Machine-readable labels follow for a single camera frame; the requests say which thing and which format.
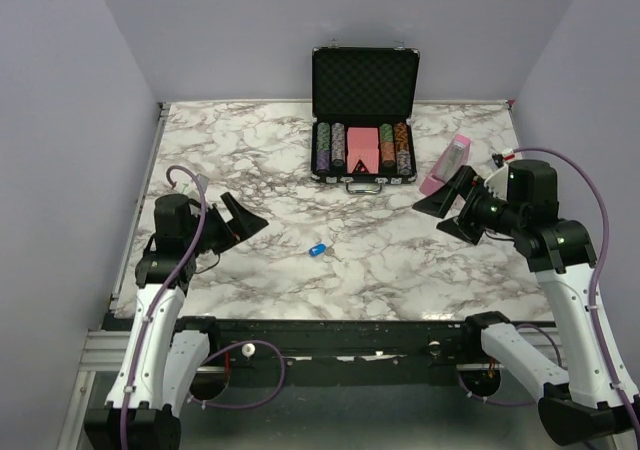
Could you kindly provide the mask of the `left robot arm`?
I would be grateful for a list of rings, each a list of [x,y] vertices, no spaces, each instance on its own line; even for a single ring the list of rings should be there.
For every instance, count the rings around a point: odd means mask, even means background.
[[[176,449],[180,412],[196,371],[222,350],[213,323],[179,316],[196,272],[196,259],[230,250],[263,230],[267,220],[222,196],[214,207],[183,194],[155,201],[155,232],[135,269],[133,324],[116,380],[103,407],[90,409],[84,431],[95,449]]]

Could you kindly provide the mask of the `silver key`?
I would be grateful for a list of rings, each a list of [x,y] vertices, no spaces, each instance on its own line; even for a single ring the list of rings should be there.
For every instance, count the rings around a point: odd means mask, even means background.
[[[335,260],[341,262],[342,259],[337,255],[336,250],[333,247],[329,247],[325,250],[325,254]]]

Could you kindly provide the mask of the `blue key tag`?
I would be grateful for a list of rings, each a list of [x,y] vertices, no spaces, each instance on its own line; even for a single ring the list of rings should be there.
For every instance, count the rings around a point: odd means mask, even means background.
[[[313,247],[311,247],[308,250],[308,253],[311,257],[317,257],[320,256],[322,254],[324,254],[327,250],[327,246],[323,243],[318,243],[316,245],[314,245]]]

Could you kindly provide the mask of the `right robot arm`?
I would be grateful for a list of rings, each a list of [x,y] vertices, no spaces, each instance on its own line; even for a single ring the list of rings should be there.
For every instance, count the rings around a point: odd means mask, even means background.
[[[559,217],[556,170],[512,160],[484,179],[467,165],[413,206],[437,229],[476,245],[486,231],[512,239],[543,290],[565,355],[557,365],[526,341],[503,314],[464,322],[460,349],[491,357],[528,391],[547,435],[559,446],[619,438],[639,430],[639,389],[611,332],[597,282],[602,255],[584,225]]]

